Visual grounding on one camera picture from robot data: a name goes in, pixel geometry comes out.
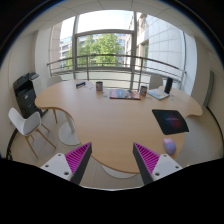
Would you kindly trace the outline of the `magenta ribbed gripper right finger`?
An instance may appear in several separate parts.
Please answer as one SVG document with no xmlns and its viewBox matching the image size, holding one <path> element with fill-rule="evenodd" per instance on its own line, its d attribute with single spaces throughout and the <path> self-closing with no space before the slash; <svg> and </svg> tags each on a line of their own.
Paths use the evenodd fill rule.
<svg viewBox="0 0 224 224">
<path fill-rule="evenodd" d="M 168 154 L 159 155 L 138 143 L 133 144 L 133 155 L 145 185 L 182 169 Z"/>
</svg>

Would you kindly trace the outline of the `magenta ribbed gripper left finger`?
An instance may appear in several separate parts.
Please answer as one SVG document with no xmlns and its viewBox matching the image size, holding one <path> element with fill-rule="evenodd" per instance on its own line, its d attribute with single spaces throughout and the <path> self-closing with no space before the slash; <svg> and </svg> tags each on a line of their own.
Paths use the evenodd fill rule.
<svg viewBox="0 0 224 224">
<path fill-rule="evenodd" d="M 92 154 L 92 144 L 87 143 L 67 154 L 57 153 L 41 168 L 79 185 Z"/>
</svg>

